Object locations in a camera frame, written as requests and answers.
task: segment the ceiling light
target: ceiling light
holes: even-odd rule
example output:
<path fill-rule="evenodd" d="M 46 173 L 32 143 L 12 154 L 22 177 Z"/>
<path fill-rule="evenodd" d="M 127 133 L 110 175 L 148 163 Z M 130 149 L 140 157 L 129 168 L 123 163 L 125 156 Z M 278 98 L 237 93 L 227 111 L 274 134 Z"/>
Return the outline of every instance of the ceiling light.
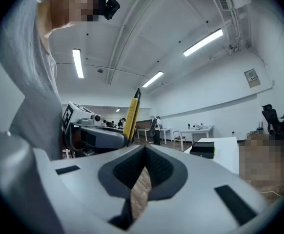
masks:
<path fill-rule="evenodd" d="M 184 51 L 183 54 L 187 57 L 191 55 L 193 52 L 197 51 L 198 49 L 204 47 L 206 44 L 210 43 L 211 41 L 219 38 L 220 36 L 223 36 L 222 29 L 215 31 L 214 33 L 204 38 L 203 40 L 199 41 L 198 43 L 195 43 L 192 47 Z"/>
<path fill-rule="evenodd" d="M 152 82 L 156 81 L 162 75 L 163 75 L 163 72 L 159 71 L 157 74 L 154 75 L 153 78 L 151 78 L 146 84 L 143 85 L 143 88 L 146 88 L 149 84 L 151 84 Z"/>
<path fill-rule="evenodd" d="M 73 49 L 73 57 L 74 57 L 75 67 L 77 70 L 77 75 L 79 78 L 83 78 L 80 49 Z"/>

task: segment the ceiling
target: ceiling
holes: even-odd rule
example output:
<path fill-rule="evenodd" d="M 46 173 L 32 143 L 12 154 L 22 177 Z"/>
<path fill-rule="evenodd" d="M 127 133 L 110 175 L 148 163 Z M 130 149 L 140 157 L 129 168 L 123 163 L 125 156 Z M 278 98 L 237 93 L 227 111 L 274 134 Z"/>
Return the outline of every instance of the ceiling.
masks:
<path fill-rule="evenodd" d="M 137 89 L 163 71 L 164 75 L 145 89 L 150 93 L 219 57 L 234 54 L 230 46 L 243 48 L 248 42 L 246 6 L 236 10 L 236 22 L 230 11 L 221 9 L 219 0 L 117 1 L 121 8 L 113 19 L 101 17 L 98 22 L 81 22 L 52 34 L 52 55 L 58 64 L 57 72 L 65 72 L 62 78 L 77 75 L 72 49 L 80 48 L 83 72 L 89 82 Z M 183 55 L 184 50 L 219 28 L 223 30 L 222 37 L 188 57 Z"/>

